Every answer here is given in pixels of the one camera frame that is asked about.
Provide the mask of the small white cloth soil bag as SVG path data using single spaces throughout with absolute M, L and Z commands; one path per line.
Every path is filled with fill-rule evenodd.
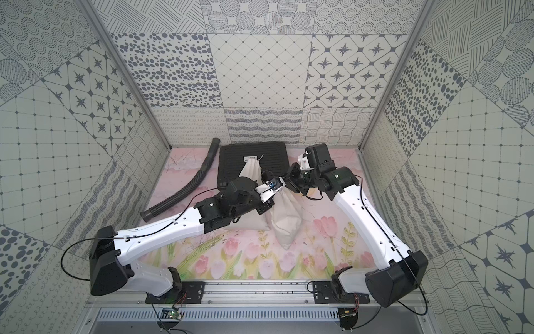
M 303 222 L 302 205 L 295 193 L 283 188 L 273 197 L 271 224 L 278 243 L 284 250 L 289 250 Z

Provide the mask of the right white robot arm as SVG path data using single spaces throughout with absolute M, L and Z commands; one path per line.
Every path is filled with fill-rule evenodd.
M 362 178 L 336 166 L 325 143 L 307 147 L 284 180 L 303 195 L 317 188 L 350 219 L 373 257 L 376 269 L 366 273 L 364 282 L 380 306 L 388 308 L 422 289 L 428 258 L 400 240 L 364 194 Z

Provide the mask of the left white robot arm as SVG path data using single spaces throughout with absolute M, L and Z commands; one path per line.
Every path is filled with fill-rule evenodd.
M 217 195 L 171 218 L 118 232 L 111 226 L 100 229 L 90 254 L 91 295 L 105 296 L 128 289 L 158 298 L 172 290 L 179 291 L 182 281 L 176 268 L 142 264 L 140 258 L 179 240 L 236 223 L 249 212 L 264 214 L 284 185 L 278 178 L 259 185 L 250 178 L 239 177 Z

